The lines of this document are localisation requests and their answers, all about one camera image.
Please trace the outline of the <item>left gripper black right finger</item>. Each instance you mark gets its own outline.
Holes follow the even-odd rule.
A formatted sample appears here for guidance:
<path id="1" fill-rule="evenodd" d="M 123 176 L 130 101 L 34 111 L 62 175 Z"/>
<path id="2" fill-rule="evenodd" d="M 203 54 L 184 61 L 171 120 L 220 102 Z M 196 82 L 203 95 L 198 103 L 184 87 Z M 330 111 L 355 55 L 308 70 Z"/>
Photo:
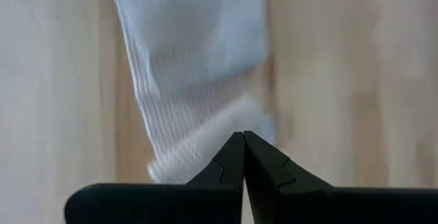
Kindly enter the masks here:
<path id="1" fill-rule="evenodd" d="M 245 178 L 255 223 L 437 224 L 437 190 L 332 186 L 253 132 Z"/>

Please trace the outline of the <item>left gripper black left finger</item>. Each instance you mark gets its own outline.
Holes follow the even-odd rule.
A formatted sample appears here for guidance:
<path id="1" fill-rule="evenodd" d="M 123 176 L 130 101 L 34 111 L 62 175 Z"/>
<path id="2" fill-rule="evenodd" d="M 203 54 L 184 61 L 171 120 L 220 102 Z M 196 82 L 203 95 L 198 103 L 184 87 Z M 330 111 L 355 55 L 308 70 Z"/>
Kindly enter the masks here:
<path id="1" fill-rule="evenodd" d="M 72 194 L 67 224 L 238 224 L 245 138 L 235 132 L 186 184 L 92 184 Z"/>

